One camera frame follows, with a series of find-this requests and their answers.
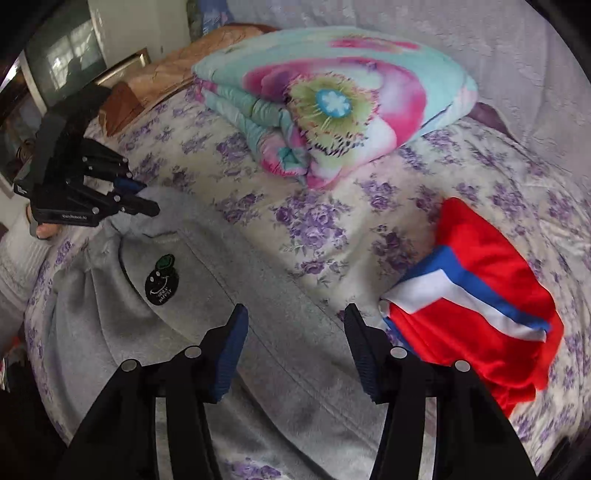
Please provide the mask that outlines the white sleeve left forearm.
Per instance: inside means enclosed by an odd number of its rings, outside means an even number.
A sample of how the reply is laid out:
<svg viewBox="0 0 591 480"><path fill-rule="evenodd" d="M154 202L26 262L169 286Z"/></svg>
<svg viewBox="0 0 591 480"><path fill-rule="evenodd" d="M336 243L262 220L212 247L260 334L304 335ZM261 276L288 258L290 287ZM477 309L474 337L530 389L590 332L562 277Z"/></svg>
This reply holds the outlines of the white sleeve left forearm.
<svg viewBox="0 0 591 480"><path fill-rule="evenodd" d="M1 239L1 349L17 335L24 312L52 242L30 233L30 222L21 213Z"/></svg>

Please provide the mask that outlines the person's left hand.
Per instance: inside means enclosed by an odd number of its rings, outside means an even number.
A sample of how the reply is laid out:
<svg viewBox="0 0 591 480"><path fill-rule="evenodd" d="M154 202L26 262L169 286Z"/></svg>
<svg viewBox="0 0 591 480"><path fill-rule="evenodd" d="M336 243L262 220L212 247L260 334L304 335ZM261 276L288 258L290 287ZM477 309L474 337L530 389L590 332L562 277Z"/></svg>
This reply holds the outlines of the person's left hand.
<svg viewBox="0 0 591 480"><path fill-rule="evenodd" d="M33 217L30 204L26 207L26 217L29 222L30 234L39 240L49 240L56 236L61 230L61 226L58 224L38 223Z"/></svg>

